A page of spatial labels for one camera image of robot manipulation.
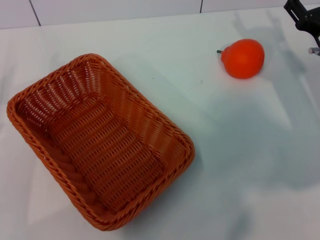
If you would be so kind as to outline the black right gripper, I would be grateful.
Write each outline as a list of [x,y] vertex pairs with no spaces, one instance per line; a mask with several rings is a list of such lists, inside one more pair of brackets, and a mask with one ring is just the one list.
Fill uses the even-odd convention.
[[299,0],[287,0],[283,7],[299,31],[309,33],[320,46],[320,8],[307,10]]

